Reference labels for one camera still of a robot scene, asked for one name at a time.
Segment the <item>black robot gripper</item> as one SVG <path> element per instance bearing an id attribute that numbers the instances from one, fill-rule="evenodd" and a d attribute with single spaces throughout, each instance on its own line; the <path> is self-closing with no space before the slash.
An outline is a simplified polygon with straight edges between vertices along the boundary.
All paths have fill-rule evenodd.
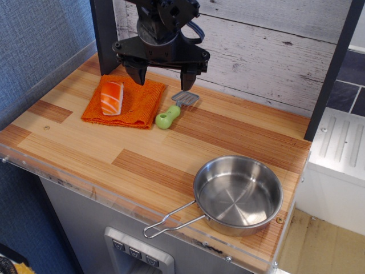
<path id="1" fill-rule="evenodd" d="M 117 41 L 112 45 L 118 62 L 124 66 L 127 74 L 136 84 L 145 83 L 147 68 L 181 70 L 181 89 L 189 91 L 199 74 L 207 72 L 210 54 L 188 41 L 178 33 L 171 41 L 154 45 L 142 40 L 140 36 Z M 184 67 L 196 64 L 196 67 Z"/>

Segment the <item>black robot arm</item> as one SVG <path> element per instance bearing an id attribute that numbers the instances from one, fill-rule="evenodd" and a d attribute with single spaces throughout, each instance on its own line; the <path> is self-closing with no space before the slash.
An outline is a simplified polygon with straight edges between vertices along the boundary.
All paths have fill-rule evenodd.
<path id="1" fill-rule="evenodd" d="M 210 54 L 200 48 L 204 32 L 192 21 L 197 1 L 134 1 L 137 7 L 137 36 L 112 46 L 118 62 L 139 85 L 145 83 L 147 68 L 180 70 L 181 88 L 189 91 L 196 77 L 208 69 Z"/>

